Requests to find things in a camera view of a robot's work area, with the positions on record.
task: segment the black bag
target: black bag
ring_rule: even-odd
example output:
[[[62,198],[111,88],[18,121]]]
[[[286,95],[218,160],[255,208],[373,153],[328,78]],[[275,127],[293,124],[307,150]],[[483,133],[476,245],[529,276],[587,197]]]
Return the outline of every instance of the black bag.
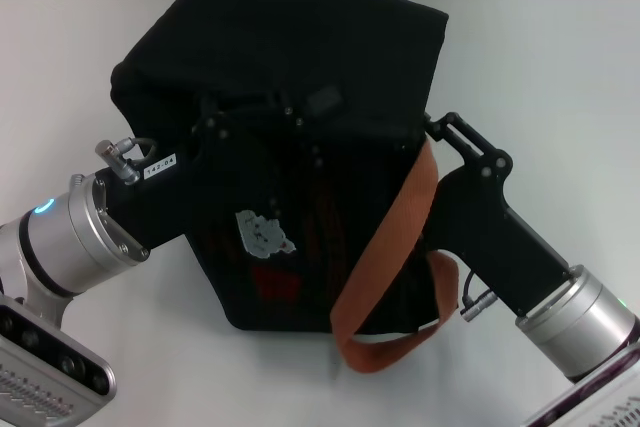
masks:
[[[228,212],[187,235],[234,326],[331,330],[329,311],[424,142],[447,18],[406,0],[176,0],[114,69],[113,102],[165,152],[189,139],[203,95],[284,95],[295,112],[285,129],[281,112],[249,109],[242,122],[278,172],[278,225]],[[270,228],[282,244],[256,254]],[[425,256],[412,255],[361,332],[437,318]]]

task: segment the label sticker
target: label sticker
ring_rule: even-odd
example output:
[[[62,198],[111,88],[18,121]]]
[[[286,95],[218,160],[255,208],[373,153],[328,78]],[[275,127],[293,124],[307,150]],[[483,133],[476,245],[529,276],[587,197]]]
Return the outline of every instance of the label sticker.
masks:
[[[236,213],[238,229],[245,250],[259,259],[268,259],[271,254],[290,254],[296,246],[287,239],[277,219],[268,220],[251,210]]]
[[[178,165],[178,161],[176,160],[176,154],[171,154],[169,157],[165,157],[164,159],[156,162],[155,164],[150,165],[144,169],[144,178],[148,179],[149,177],[153,177],[154,175],[162,172],[163,170],[170,169],[174,165]]]

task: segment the bag handle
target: bag handle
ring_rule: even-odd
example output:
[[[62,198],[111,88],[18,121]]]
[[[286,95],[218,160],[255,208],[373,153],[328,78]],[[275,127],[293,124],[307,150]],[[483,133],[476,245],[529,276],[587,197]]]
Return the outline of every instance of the bag handle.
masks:
[[[422,233],[438,186],[438,169],[428,141],[398,196],[362,252],[331,310],[338,348],[352,369],[371,373],[397,362],[434,335],[458,306],[458,267],[439,252],[427,254],[440,320],[399,339],[362,343],[353,336],[404,266]]]

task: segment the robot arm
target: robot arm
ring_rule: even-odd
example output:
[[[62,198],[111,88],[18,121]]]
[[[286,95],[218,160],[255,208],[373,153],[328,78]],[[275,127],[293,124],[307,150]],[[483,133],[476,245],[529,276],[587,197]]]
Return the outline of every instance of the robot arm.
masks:
[[[160,158],[153,152],[136,163],[123,157],[136,142],[155,149],[146,139],[101,142],[96,152],[108,168],[74,176],[69,192],[0,228],[0,397],[9,399],[0,398],[1,419],[24,427],[73,426],[114,397],[108,364],[59,330],[74,296],[210,223],[223,208],[273,214],[276,207],[264,199],[277,195],[277,185],[265,154],[234,128],[232,116],[214,119],[208,109],[192,143]],[[296,125],[290,109],[281,111]],[[602,369],[611,377],[616,354],[629,355],[625,349],[640,335],[636,316],[585,268],[570,268],[507,205],[508,154],[456,114],[438,122],[425,118],[424,126],[465,160],[441,181],[425,238],[428,248],[457,254],[491,290],[467,306],[463,312],[473,315],[466,317],[500,298],[518,328],[570,380],[587,376],[583,382],[592,385]]]

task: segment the cable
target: cable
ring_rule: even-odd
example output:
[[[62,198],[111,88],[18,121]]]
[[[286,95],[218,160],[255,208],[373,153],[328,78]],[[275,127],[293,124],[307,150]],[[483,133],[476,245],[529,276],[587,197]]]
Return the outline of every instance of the cable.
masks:
[[[147,155],[145,155],[142,159],[136,159],[132,161],[134,165],[140,164],[145,160],[149,160],[156,154],[156,150],[158,150],[158,143],[153,139],[147,139],[145,137],[134,137],[133,139],[131,139],[131,141],[135,145],[146,145],[147,147],[149,147],[149,152],[147,153]]]
[[[471,279],[473,279],[473,272],[469,272],[467,279],[464,281],[464,288],[462,290],[462,303],[469,309],[473,305],[473,299],[469,295],[469,286],[471,285]]]

